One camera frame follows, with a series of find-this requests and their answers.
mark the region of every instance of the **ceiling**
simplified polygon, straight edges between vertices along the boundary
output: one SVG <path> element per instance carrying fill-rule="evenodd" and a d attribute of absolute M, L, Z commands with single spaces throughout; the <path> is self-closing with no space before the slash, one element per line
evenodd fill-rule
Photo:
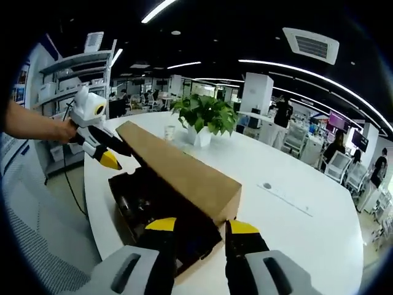
<path fill-rule="evenodd" d="M 122 48 L 123 53 L 112 68 L 113 78 L 132 73 L 133 77 L 180 74 L 194 78 L 243 80 L 246 72 L 269 74 L 275 87 L 310 97 L 349 118 L 371 122 L 365 112 L 392 138 L 393 132 L 381 118 L 348 92 L 293 69 L 238 61 L 271 61 L 314 72 L 352 90 L 387 121 L 393 122 L 393 76 L 390 71 L 393 44 L 384 35 L 387 31 L 384 26 L 390 19 L 388 9 L 361 4 L 335 5 L 334 1 L 329 2 L 329 8 L 317 6 L 313 9 L 287 1 L 257 4 L 251 0 L 178 0 L 152 21 L 142 24 L 141 20 L 161 1 L 117 1 L 106 13 L 91 6 L 81 7 L 77 11 L 64 12 L 48 33 L 62 56 L 83 52 L 86 34 L 90 32 L 105 32 L 101 49 L 110 49 L 112 41 L 117 39 L 117 49 Z M 336 63 L 330 65 L 293 53 L 282 31 L 284 27 L 337 40 L 340 48 Z M 173 36 L 171 32 L 174 30 L 181 34 Z M 137 61 L 146 62 L 150 67 L 131 69 L 130 66 Z M 166 69 L 193 61 L 201 64 Z M 323 87 L 328 92 L 294 78 Z M 289 95 L 279 90 L 274 90 L 273 94 Z M 329 112 L 326 107 L 314 106 Z"/>

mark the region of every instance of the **potted plant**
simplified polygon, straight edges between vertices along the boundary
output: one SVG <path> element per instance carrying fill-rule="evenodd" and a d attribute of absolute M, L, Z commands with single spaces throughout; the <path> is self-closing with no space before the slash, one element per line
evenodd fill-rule
<path fill-rule="evenodd" d="M 189 139 L 195 146 L 207 146 L 211 135 L 232 131 L 236 125 L 236 114 L 226 102 L 211 96 L 193 94 L 171 105 L 173 113 L 179 113 L 179 121 L 189 130 Z"/>

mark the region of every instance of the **brown cardboard lid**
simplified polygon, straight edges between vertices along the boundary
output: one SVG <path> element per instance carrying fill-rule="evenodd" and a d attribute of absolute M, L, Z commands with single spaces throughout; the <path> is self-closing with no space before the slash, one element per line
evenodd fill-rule
<path fill-rule="evenodd" d="M 159 176 L 215 221 L 241 189 L 240 183 L 130 121 L 116 131 Z"/>

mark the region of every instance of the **green leaves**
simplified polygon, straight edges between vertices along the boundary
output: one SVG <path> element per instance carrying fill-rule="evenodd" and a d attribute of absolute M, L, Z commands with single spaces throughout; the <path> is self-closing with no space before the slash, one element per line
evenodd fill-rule
<path fill-rule="evenodd" d="M 183 127 L 184 121 L 187 121 L 197 133 L 207 126 L 215 135 L 219 132 L 224 134 L 225 131 L 232 134 L 237 121 L 236 114 L 228 103 L 211 96 L 190 95 L 189 98 L 171 104 L 171 110 L 179 113 Z"/>

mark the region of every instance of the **black cable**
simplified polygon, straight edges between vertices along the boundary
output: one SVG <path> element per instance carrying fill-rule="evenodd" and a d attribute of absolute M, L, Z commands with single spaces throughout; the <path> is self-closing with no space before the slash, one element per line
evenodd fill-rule
<path fill-rule="evenodd" d="M 71 103 L 68 104 L 67 110 L 66 110 L 66 112 L 65 112 L 65 114 L 64 114 L 64 117 L 63 117 L 63 121 L 66 119 L 68 110 L 69 110 L 69 108 L 71 107 L 71 105 L 72 105 L 73 102 L 74 102 L 74 100 L 73 100 Z M 66 177 L 66 180 L 67 180 L 67 183 L 68 183 L 68 186 L 69 186 L 69 190 L 71 191 L 72 196 L 74 197 L 74 200 L 75 200 L 75 202 L 76 202 L 76 205 L 77 205 L 78 208 L 79 208 L 79 211 L 82 212 L 82 214 L 85 215 L 85 216 L 87 217 L 87 215 L 86 215 L 86 213 L 84 212 L 84 210 L 82 210 L 82 208 L 79 206 L 79 203 L 78 203 L 78 201 L 77 201 L 77 199 L 76 199 L 74 190 L 72 189 L 71 183 L 69 182 L 68 175 L 67 175 L 67 171 L 66 171 L 66 153 L 65 153 L 65 146 L 63 145 L 62 148 L 63 148 L 63 161 L 64 161 L 64 175 L 65 175 L 65 177 Z"/>

